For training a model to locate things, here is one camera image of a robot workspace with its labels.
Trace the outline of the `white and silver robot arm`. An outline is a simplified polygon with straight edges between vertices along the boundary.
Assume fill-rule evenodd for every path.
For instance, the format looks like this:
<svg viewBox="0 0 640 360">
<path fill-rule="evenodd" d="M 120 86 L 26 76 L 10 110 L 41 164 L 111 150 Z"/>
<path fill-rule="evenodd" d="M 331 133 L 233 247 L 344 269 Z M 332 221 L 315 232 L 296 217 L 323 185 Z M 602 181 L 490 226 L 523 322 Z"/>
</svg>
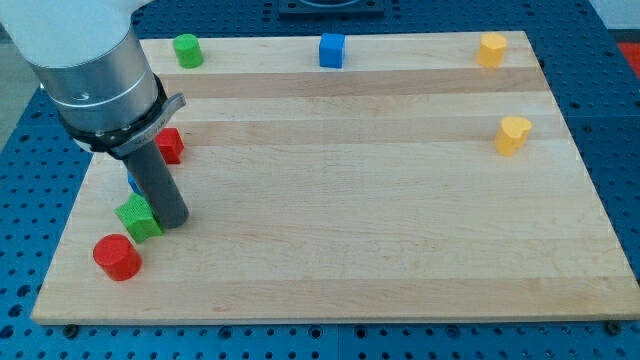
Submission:
<svg viewBox="0 0 640 360">
<path fill-rule="evenodd" d="M 1 24 L 67 132 L 117 159 L 152 142 L 186 104 L 168 97 L 135 34 L 146 0 L 1 0 Z"/>
</svg>

